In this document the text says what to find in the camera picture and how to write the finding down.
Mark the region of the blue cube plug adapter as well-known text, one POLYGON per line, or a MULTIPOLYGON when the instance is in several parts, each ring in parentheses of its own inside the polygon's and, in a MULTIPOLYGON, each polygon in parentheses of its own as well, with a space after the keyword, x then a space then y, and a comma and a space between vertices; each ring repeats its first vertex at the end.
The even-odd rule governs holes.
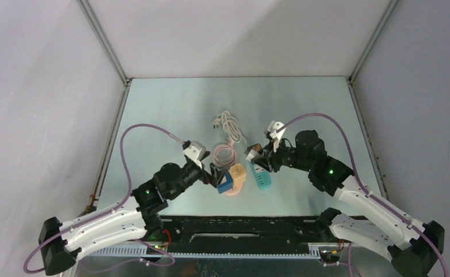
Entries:
POLYGON ((233 179, 232 179, 230 173, 225 173, 224 177, 222 178, 221 183, 217 187, 217 191, 219 194, 222 194, 222 193, 228 192, 233 187, 234 187, 233 179))

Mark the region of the small white plug adapter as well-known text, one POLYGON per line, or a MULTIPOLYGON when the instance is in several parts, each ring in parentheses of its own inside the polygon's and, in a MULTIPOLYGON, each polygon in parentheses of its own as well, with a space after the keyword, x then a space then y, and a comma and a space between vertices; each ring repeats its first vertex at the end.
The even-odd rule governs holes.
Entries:
POLYGON ((258 157, 258 155, 259 153, 252 148, 245 151, 246 160, 250 163, 253 161, 253 159, 258 157))

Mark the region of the teal power strip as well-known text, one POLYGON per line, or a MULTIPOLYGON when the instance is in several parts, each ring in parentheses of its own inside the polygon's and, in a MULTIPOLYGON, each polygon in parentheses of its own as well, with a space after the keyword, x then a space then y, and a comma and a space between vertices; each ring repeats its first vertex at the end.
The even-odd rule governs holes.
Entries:
POLYGON ((251 171, 253 173, 256 184, 260 190, 266 190, 271 187, 272 181, 271 176, 268 171, 259 165, 249 163, 251 171))

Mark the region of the yellow cube plug adapter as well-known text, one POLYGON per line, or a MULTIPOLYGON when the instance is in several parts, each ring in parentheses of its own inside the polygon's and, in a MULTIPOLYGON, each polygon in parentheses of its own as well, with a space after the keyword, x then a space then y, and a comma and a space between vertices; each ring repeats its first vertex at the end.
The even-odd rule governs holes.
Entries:
POLYGON ((240 163, 231 166, 228 173, 235 184, 242 184, 246 180, 247 172, 240 163))

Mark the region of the pink round power socket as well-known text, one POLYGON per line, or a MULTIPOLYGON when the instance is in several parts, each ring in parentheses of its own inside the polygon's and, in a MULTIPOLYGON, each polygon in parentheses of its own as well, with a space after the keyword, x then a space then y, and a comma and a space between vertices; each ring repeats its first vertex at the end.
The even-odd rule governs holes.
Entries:
POLYGON ((223 194, 226 196, 236 196, 243 190, 243 187, 244 181, 233 181, 232 188, 225 191, 223 194))

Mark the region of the green cube plug adapter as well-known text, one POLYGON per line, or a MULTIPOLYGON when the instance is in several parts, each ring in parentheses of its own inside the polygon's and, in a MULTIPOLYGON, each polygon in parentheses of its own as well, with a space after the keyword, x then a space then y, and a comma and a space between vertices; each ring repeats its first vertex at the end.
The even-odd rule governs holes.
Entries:
POLYGON ((256 143, 256 144, 253 144, 253 145, 247 147, 247 151, 249 151, 249 152, 254 151, 254 152, 260 153, 261 150, 262 150, 262 146, 259 143, 256 143))

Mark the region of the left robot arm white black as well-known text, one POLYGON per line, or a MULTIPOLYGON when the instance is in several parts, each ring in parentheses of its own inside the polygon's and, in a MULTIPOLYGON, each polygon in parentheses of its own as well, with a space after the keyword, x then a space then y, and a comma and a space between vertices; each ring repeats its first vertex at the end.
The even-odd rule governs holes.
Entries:
POLYGON ((197 181, 218 187, 226 171, 214 164, 206 171, 192 161, 182 167, 167 163, 112 207, 65 222, 47 219, 39 235, 43 272, 60 274, 85 256, 123 241, 160 238, 163 225, 158 213, 168 207, 168 201, 197 181))

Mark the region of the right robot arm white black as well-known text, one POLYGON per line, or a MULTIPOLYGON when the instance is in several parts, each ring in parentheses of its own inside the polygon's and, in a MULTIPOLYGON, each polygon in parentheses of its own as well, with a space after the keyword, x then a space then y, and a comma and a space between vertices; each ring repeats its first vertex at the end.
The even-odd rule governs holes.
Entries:
POLYGON ((360 222, 334 208, 317 219, 316 234, 323 241, 335 237, 353 242, 388 260, 402 276, 427 276, 444 250, 444 228, 435 221, 421 222, 398 209, 357 180, 354 170, 329 156, 314 130, 286 138, 270 138, 265 147, 247 147, 246 159, 270 173, 281 167, 306 171, 312 185, 363 213, 360 222))

